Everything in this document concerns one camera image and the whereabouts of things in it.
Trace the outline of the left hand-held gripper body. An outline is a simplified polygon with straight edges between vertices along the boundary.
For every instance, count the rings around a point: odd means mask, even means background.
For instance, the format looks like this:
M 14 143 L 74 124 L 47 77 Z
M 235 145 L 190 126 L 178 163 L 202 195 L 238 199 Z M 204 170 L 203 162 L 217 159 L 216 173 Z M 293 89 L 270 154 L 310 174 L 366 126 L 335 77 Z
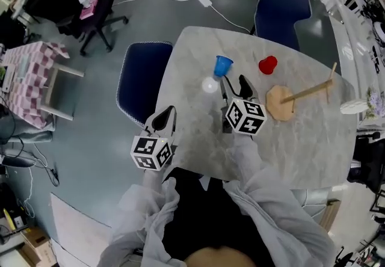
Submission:
M 134 136 L 131 146 L 131 157 L 138 168 L 161 171 L 173 155 L 171 133 L 173 127 L 172 113 L 163 130 L 154 130 L 151 122 L 156 113 L 152 114 L 144 124 L 139 135 Z

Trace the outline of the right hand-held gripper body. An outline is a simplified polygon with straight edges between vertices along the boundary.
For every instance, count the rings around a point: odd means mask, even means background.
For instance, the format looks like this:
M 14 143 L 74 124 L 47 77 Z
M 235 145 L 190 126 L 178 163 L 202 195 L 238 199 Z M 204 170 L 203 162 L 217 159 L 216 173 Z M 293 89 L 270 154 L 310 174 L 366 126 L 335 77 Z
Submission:
M 221 109 L 223 133 L 257 135 L 267 121 L 265 106 L 259 99 L 255 96 L 241 99 L 223 93 L 223 100 L 226 103 Z

